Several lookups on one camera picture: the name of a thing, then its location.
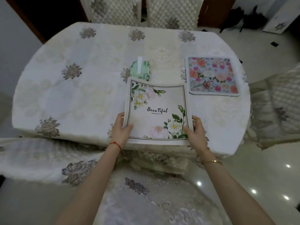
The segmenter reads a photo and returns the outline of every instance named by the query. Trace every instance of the woman's right hand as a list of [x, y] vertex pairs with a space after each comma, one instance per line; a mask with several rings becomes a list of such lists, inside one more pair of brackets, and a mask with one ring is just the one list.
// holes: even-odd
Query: woman's right hand
[[195, 149], [197, 154], [201, 156], [205, 150], [207, 150], [207, 143], [205, 138], [205, 130], [199, 117], [192, 115], [194, 132], [192, 132], [187, 126], [183, 127], [186, 132], [191, 146]]

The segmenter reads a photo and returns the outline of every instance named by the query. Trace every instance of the green fabric item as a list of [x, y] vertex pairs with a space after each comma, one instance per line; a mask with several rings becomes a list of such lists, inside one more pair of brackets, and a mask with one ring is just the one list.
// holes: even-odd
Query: green fabric item
[[134, 61], [130, 67], [130, 76], [149, 81], [149, 77], [150, 77], [149, 61], [143, 61], [140, 74], [137, 74], [137, 61]]

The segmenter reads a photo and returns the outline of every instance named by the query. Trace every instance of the quilted chair cover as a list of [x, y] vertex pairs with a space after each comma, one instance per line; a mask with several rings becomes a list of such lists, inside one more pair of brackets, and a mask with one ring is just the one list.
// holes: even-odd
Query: quilted chair cover
[[204, 0], [146, 0], [149, 26], [195, 30]]
[[249, 86], [251, 128], [262, 148], [300, 140], [300, 64]]
[[142, 0], [85, 0], [92, 23], [138, 26]]

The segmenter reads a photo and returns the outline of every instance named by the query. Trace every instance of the shiny floor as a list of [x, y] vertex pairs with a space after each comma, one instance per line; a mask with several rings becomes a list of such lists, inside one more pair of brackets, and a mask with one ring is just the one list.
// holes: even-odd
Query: shiny floor
[[[275, 35], [260, 31], [205, 28], [216, 32], [243, 61], [249, 81], [255, 82], [282, 73], [299, 62], [300, 45], [291, 34]], [[0, 137], [18, 135], [10, 117], [0, 124]], [[261, 150], [255, 144], [238, 148], [224, 159], [230, 174], [266, 210], [277, 225], [300, 224], [300, 143], [276, 145]], [[205, 170], [191, 164], [186, 179], [194, 182], [223, 212], [220, 200]], [[76, 189], [6, 179], [0, 188], [0, 224], [53, 224], [56, 216], [74, 195]]]

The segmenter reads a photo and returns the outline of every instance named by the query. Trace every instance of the floral placemat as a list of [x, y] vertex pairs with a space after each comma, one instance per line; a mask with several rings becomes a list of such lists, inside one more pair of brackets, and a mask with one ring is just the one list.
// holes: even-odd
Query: floral placemat
[[238, 86], [229, 58], [188, 57], [190, 91], [236, 94]]

